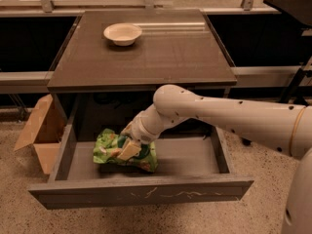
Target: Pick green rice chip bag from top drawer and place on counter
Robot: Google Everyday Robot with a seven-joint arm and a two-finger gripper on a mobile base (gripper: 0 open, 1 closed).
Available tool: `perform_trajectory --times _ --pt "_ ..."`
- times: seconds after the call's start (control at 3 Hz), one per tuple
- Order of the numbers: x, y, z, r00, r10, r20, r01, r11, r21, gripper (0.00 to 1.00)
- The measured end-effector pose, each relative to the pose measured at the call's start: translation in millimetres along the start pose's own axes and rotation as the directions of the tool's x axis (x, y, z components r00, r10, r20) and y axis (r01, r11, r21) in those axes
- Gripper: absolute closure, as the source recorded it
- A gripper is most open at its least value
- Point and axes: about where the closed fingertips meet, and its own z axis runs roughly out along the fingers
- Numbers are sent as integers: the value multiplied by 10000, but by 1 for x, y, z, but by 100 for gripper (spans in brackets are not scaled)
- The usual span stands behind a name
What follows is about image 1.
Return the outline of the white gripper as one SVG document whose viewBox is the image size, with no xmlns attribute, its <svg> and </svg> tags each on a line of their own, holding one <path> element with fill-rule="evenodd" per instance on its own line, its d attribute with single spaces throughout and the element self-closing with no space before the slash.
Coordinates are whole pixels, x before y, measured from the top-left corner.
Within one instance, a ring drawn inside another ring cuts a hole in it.
<svg viewBox="0 0 312 234">
<path fill-rule="evenodd" d="M 154 105 L 150 105 L 139 112 L 133 121 L 121 131 L 121 136 L 132 139 L 126 139 L 117 158 L 126 161 L 136 156 L 141 150 L 140 143 L 148 144 L 154 141 L 162 132 L 174 127 L 176 123 L 176 117 L 164 116 L 156 110 Z"/>
</svg>

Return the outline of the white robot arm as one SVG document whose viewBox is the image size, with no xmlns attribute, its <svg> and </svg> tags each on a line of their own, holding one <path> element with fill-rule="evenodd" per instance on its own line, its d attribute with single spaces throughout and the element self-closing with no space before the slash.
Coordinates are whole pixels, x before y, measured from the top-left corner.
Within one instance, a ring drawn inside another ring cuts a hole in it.
<svg viewBox="0 0 312 234">
<path fill-rule="evenodd" d="M 188 119 L 208 123 L 297 159 L 282 234 L 312 234 L 311 107 L 201 97 L 177 85 L 164 85 L 154 93 L 153 103 L 121 132 L 129 139 L 119 158 L 132 158 L 144 144 Z"/>
</svg>

